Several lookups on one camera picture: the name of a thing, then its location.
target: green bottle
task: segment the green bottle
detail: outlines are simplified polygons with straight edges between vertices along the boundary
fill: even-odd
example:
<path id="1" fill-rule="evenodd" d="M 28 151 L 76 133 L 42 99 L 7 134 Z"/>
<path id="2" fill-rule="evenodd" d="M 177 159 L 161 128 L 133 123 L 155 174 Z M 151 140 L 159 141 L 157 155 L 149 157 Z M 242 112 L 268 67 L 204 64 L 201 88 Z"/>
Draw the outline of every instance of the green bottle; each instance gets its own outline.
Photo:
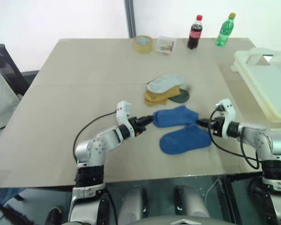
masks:
<path id="1" fill-rule="evenodd" d="M 228 20 L 226 20 L 222 25 L 219 37 L 216 40 L 216 45 L 218 46 L 226 45 L 228 38 L 234 27 L 234 18 L 235 18 L 235 13 L 230 13 Z"/>

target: black cable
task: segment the black cable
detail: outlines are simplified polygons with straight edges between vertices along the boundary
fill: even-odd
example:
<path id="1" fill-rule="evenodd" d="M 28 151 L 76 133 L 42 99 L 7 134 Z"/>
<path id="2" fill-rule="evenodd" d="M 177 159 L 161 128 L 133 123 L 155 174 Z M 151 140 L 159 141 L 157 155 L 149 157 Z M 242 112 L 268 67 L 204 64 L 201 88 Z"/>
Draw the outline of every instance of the black cable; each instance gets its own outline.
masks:
<path id="1" fill-rule="evenodd" d="M 111 201 L 111 206 L 112 206 L 112 210 L 113 210 L 113 214 L 114 214 L 115 224 L 118 225 L 118 214 L 117 214 L 116 205 L 115 205 L 115 203 L 113 201 L 113 198 L 111 196 L 111 193 L 109 192 L 107 187 L 105 188 L 105 190 L 106 190 L 106 193 L 107 193 L 107 195 L 108 195 L 108 197 L 109 197 L 109 199 Z"/>
<path id="2" fill-rule="evenodd" d="M 213 139 L 213 137 L 212 137 L 212 134 L 211 134 L 211 121 L 212 121 L 212 118 L 213 118 L 214 114 L 215 114 L 217 111 L 218 111 L 218 109 L 215 109 L 215 110 L 211 113 L 211 115 L 210 115 L 210 117 L 209 117 L 209 121 L 208 121 L 208 133 L 209 133 L 209 136 L 210 136 L 210 139 L 211 139 L 212 143 L 213 143 L 216 147 L 218 147 L 220 150 L 222 150 L 222 151 L 224 151 L 224 152 L 227 152 L 227 153 L 229 153 L 229 154 L 232 154 L 232 155 L 235 155 L 235 156 L 239 156 L 239 157 L 243 157 L 243 158 L 244 158 L 243 155 L 239 155 L 239 154 L 234 153 L 234 152 L 232 152 L 232 151 L 228 151 L 228 150 L 222 148 L 221 146 L 219 146 L 217 143 L 215 143 L 215 141 L 214 141 L 214 139 Z"/>
<path id="3" fill-rule="evenodd" d="M 11 208 L 0 204 L 0 211 L 3 213 L 3 217 L 14 225 L 35 225 L 33 221 L 30 221 L 26 216 Z"/>
<path id="4" fill-rule="evenodd" d="M 244 137 L 244 127 L 242 128 L 242 132 L 240 134 L 240 149 L 242 151 L 243 157 L 245 159 L 245 161 L 250 165 L 250 167 L 252 167 L 253 169 L 257 170 L 260 167 L 260 163 L 259 163 L 259 159 L 258 159 L 258 155 L 257 155 L 257 151 L 255 151 L 255 156 L 256 156 L 256 166 L 254 166 L 248 159 L 248 157 L 246 156 L 245 152 L 244 152 L 244 146 L 243 146 L 243 137 Z"/>
<path id="5" fill-rule="evenodd" d="M 104 116 L 109 116 L 109 115 L 115 114 L 116 112 L 117 112 L 117 111 L 115 110 L 115 111 L 113 111 L 113 112 L 111 112 L 111 113 L 108 113 L 108 114 L 105 114 L 105 115 L 102 115 L 102 116 L 99 116 L 99 117 L 95 118 L 94 120 L 92 120 L 91 122 L 89 122 L 87 125 L 84 126 L 84 128 L 82 128 L 82 129 L 79 131 L 79 133 L 76 135 L 75 140 L 74 140 L 74 143 L 73 143 L 73 157 L 74 157 L 74 159 L 75 159 L 75 162 L 77 162 L 77 158 L 76 158 L 76 156 L 75 156 L 75 145 L 76 145 L 76 141 L 77 141 L 79 135 L 85 130 L 85 128 L 87 128 L 89 125 L 91 125 L 91 124 L 92 124 L 93 122 L 95 122 L 96 120 L 98 120 L 98 119 L 100 119 L 100 118 L 102 118 L 102 117 L 104 117 Z"/>

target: plastic box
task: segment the plastic box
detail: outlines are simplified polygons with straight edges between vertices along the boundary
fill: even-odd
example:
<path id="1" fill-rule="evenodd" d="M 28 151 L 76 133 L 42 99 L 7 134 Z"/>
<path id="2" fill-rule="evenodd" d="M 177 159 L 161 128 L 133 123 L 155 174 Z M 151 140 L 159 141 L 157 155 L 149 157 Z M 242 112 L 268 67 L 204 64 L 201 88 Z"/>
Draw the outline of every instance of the plastic box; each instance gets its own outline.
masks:
<path id="1" fill-rule="evenodd" d="M 259 64 L 263 56 L 272 56 L 266 64 Z M 252 48 L 234 54 L 232 71 L 239 72 L 272 122 L 281 122 L 281 52 L 265 48 Z"/>
<path id="2" fill-rule="evenodd" d="M 159 54 L 170 55 L 174 51 L 176 41 L 176 38 L 159 37 L 155 44 L 155 51 Z"/>

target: dark green sock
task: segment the dark green sock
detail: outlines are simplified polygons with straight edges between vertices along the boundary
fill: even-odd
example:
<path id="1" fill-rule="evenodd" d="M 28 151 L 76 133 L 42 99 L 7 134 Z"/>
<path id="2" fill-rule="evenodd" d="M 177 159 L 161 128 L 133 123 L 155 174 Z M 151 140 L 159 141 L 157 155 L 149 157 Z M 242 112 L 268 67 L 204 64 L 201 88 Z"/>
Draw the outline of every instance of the dark green sock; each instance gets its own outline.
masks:
<path id="1" fill-rule="evenodd" d="M 184 90 L 184 89 L 179 89 L 180 90 L 180 95 L 178 96 L 174 96 L 169 98 L 169 100 L 173 101 L 173 102 L 177 102 L 177 103 L 184 103 L 189 99 L 189 93 L 188 91 Z"/>

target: metal pole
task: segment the metal pole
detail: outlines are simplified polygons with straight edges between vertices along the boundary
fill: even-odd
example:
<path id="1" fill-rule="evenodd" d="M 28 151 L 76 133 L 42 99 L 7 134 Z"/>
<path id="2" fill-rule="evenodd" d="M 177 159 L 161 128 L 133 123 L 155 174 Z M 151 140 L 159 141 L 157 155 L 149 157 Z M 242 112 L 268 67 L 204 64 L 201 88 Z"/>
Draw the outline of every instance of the metal pole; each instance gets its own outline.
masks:
<path id="1" fill-rule="evenodd" d="M 136 31 L 135 31 L 133 0 L 125 0 L 125 7 L 126 7 L 129 37 L 134 38 L 136 36 Z"/>

